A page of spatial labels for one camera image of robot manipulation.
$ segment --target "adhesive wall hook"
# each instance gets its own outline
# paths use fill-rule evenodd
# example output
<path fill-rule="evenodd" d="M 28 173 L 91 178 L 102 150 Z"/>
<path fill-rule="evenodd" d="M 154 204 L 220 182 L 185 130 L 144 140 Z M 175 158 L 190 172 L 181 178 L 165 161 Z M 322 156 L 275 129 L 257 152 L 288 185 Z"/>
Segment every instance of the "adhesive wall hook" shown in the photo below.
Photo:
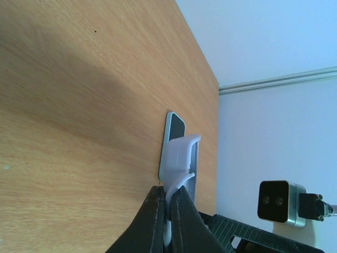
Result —
<path fill-rule="evenodd" d="M 164 156 L 164 191 L 166 192 L 166 211 L 164 244 L 171 243 L 171 198 L 181 186 L 185 186 L 191 199 L 195 202 L 197 156 L 199 134 L 189 134 L 168 142 Z"/>

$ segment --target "wooden table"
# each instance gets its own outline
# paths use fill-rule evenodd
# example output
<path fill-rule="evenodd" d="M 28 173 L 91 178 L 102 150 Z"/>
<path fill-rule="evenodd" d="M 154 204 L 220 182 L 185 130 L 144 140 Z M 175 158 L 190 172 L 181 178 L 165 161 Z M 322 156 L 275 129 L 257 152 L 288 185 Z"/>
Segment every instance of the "wooden table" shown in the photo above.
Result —
<path fill-rule="evenodd" d="M 215 212 L 219 86 L 174 0 L 1 0 L 0 36 L 0 252 L 104 252 L 160 183 L 171 110 Z"/>

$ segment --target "camera lens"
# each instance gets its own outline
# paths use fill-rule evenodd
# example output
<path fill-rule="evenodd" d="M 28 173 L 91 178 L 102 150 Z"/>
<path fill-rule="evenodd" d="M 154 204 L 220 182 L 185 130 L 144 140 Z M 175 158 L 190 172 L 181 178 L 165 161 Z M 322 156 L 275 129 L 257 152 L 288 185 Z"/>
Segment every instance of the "camera lens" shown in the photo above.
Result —
<path fill-rule="evenodd" d="M 270 201 L 269 197 L 268 196 L 264 196 L 263 199 L 262 199 L 262 203 L 264 203 L 265 205 L 268 204 Z"/>
<path fill-rule="evenodd" d="M 275 203 L 277 206 L 281 206 L 283 204 L 283 199 L 281 197 L 277 197 Z"/>

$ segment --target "white plastic part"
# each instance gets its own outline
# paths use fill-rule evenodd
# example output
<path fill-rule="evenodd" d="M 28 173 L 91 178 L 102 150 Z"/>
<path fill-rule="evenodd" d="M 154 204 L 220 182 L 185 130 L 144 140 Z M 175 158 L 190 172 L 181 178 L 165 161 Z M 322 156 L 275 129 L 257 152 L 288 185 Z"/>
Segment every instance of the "white plastic part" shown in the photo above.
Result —
<path fill-rule="evenodd" d="M 161 157 L 160 165 L 159 165 L 159 180 L 163 181 L 163 182 L 165 181 L 164 180 L 164 160 L 165 160 L 166 145 L 169 142 L 171 131 L 176 130 L 176 126 L 172 126 L 172 117 L 173 116 L 176 116 L 181 121 L 181 123 L 183 123 L 183 125 L 184 125 L 183 136 L 185 136 L 185 131 L 186 131 L 186 125 L 185 125 L 185 122 L 183 121 L 183 119 L 181 117 L 179 117 L 179 115 L 176 114 L 175 112 L 169 112 L 166 116 L 166 125 L 165 125 L 165 131 L 164 131 L 162 157 Z"/>
<path fill-rule="evenodd" d="M 195 201 L 197 151 L 201 136 L 189 134 L 168 142 L 164 159 L 164 191 L 166 192 L 164 244 L 171 243 L 171 198 L 181 186 L 185 186 Z"/>

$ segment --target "wall trim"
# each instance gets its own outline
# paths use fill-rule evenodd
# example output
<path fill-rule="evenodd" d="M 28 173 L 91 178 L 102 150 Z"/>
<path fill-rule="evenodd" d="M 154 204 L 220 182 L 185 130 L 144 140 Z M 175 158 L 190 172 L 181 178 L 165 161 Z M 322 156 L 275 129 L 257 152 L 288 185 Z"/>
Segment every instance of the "wall trim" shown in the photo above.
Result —
<path fill-rule="evenodd" d="M 253 91 L 291 84 L 312 82 L 337 77 L 337 67 L 328 67 L 320 70 L 306 71 L 297 74 L 284 75 L 269 79 L 221 86 L 219 95 L 232 94 L 244 91 Z"/>

